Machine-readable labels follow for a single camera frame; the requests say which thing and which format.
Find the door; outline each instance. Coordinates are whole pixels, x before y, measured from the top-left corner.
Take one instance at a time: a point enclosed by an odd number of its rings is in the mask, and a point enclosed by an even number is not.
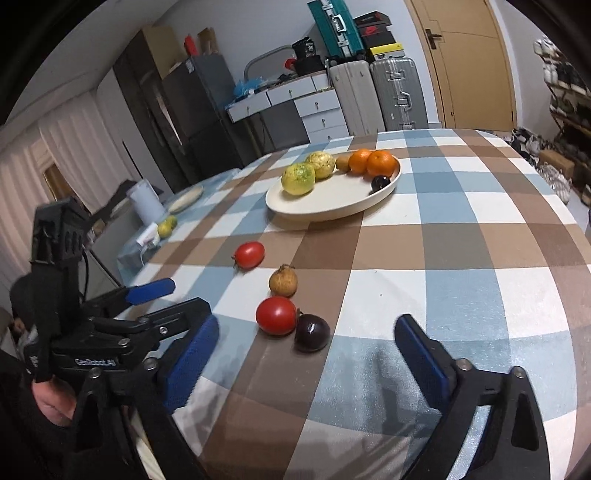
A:
[[[446,127],[511,131],[513,82],[486,0],[408,1],[431,57],[427,63]]]

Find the cherry tomato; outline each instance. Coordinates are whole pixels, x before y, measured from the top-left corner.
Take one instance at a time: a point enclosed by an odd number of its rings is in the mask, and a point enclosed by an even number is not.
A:
[[[265,247],[260,242],[247,242],[239,246],[232,257],[240,268],[255,268],[265,258]]]
[[[270,335],[287,335],[296,328],[297,309],[285,297],[263,300],[256,309],[256,322]]]

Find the window curtain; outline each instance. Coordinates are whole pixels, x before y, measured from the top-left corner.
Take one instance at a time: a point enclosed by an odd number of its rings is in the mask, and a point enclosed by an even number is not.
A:
[[[10,311],[8,292],[29,272],[35,208],[53,200],[38,169],[46,157],[36,127],[0,153],[0,305]]]
[[[140,179],[121,159],[91,93],[49,112],[39,120],[39,130],[62,175],[91,213],[107,203],[122,181]]]

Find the human hand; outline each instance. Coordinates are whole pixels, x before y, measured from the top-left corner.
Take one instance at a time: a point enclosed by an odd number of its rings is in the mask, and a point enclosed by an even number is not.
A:
[[[41,383],[33,380],[31,389],[37,407],[50,422],[60,427],[70,425],[76,409],[76,395],[69,384],[53,377]]]

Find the plastic container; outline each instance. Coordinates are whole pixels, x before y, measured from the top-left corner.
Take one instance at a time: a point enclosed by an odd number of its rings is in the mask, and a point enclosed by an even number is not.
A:
[[[134,206],[134,210],[145,226],[158,222],[166,215],[166,210],[160,203],[158,195],[148,180],[140,180],[127,191],[127,196]]]

